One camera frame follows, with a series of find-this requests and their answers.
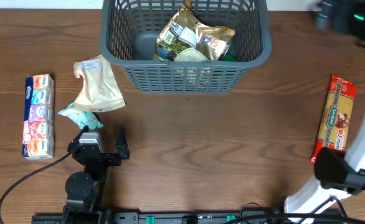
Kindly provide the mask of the gold foil snack bag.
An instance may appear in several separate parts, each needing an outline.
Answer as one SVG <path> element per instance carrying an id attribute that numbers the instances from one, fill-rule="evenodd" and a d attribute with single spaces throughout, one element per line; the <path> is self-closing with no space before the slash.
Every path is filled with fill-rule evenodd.
<path id="1" fill-rule="evenodd" d="M 186 1 L 156 39 L 155 60 L 203 62 L 221 60 L 227 53 L 235 30 L 211 27 L 200 22 Z"/>

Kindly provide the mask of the mint green wipes packet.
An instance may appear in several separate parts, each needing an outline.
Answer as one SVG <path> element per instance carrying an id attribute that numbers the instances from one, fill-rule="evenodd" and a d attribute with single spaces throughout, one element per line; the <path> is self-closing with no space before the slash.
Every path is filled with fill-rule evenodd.
<path id="1" fill-rule="evenodd" d="M 80 111 L 76 109 L 73 103 L 69 104 L 63 110 L 58 112 L 59 115 L 68 117 L 71 119 L 75 124 L 79 126 L 80 129 L 88 126 L 89 129 L 97 129 L 102 128 L 103 124 L 97 118 L 96 114 L 89 111 Z"/>

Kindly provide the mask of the red San Remo spaghetti pack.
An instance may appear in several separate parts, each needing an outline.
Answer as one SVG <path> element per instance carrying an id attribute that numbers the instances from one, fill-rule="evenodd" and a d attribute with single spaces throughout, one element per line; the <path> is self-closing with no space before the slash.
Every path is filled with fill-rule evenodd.
<path id="1" fill-rule="evenodd" d="M 332 75 L 326 103 L 321 117 L 316 144 L 311 156 L 314 164 L 323 147 L 346 150 L 356 86 L 348 80 Z"/>

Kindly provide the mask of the green lidded seasoning jar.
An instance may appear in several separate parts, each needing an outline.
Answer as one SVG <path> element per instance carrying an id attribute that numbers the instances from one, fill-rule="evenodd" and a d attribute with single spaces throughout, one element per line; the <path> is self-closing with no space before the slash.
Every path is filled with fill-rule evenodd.
<path id="1" fill-rule="evenodd" d="M 228 62 L 235 62 L 236 61 L 235 57 L 233 57 L 231 55 L 225 55 L 222 60 L 223 61 L 228 61 Z"/>

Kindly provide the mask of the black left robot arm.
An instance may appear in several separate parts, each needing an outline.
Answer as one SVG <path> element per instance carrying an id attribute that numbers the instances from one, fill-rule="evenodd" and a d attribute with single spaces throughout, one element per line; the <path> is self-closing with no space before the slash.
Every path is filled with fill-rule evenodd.
<path id="1" fill-rule="evenodd" d="M 65 183 L 67 193 L 64 212 L 93 213 L 98 210 L 109 167 L 120 166 L 130 158 L 125 130 L 116 132 L 116 152 L 104 152 L 101 135 L 90 132 L 85 126 L 69 143 L 67 151 L 84 166 L 84 170 L 72 174 Z"/>

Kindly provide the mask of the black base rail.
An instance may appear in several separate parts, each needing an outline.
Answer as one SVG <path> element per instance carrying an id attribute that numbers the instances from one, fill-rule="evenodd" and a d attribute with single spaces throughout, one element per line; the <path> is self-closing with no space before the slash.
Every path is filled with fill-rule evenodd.
<path id="1" fill-rule="evenodd" d="M 219 224 L 251 215 L 269 215 L 261 208 L 243 212 L 210 213 L 137 213 L 137 212 L 64 212 L 63 214 L 37 214 L 31 224 L 93 223 L 93 224 Z"/>

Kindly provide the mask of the grey plastic lattice basket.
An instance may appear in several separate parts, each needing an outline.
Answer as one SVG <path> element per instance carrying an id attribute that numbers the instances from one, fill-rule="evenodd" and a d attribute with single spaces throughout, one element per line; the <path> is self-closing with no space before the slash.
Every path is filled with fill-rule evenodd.
<path id="1" fill-rule="evenodd" d="M 226 93 L 270 56 L 267 3 L 105 0 L 100 51 L 147 93 Z"/>

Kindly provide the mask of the beige paper pouch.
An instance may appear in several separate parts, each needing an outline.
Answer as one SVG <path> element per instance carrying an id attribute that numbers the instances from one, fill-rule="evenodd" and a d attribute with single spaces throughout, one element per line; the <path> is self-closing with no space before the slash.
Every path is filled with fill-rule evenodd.
<path id="1" fill-rule="evenodd" d="M 102 55 L 75 62 L 73 69 L 76 78 L 83 78 L 82 90 L 73 103 L 76 109 L 101 113 L 126 105 L 111 65 Z"/>

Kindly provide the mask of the Kleenex tissue multipack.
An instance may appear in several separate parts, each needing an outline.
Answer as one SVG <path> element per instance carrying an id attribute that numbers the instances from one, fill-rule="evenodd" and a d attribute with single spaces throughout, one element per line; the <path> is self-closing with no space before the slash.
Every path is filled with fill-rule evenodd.
<path id="1" fill-rule="evenodd" d="M 49 74 L 26 78 L 22 157 L 28 160 L 54 156 L 54 80 Z"/>

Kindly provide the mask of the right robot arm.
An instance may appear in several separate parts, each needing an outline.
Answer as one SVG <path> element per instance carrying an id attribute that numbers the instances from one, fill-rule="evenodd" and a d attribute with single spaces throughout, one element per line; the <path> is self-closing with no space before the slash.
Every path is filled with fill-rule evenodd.
<path id="1" fill-rule="evenodd" d="M 365 1 L 321 1 L 315 25 L 353 35 L 365 49 Z M 356 92 L 351 81 L 331 77 L 311 157 L 314 176 L 283 204 L 283 214 L 292 223 L 314 223 L 332 204 L 365 191 L 365 117 L 353 144 L 346 147 Z"/>

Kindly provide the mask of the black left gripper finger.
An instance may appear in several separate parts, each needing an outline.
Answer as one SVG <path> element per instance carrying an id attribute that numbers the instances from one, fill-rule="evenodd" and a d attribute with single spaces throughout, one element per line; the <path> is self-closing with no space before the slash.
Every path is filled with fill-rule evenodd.
<path id="1" fill-rule="evenodd" d="M 84 126 L 82 130 L 74 137 L 74 139 L 70 142 L 70 146 L 77 146 L 79 145 L 79 139 L 83 133 L 88 132 L 88 126 Z"/>
<path id="2" fill-rule="evenodd" d="M 128 149 L 128 145 L 126 143 L 126 138 L 125 138 L 125 129 L 123 126 L 121 126 L 119 128 L 119 132 L 118 132 L 117 139 L 116 139 L 116 148 L 118 150 L 127 150 Z"/>

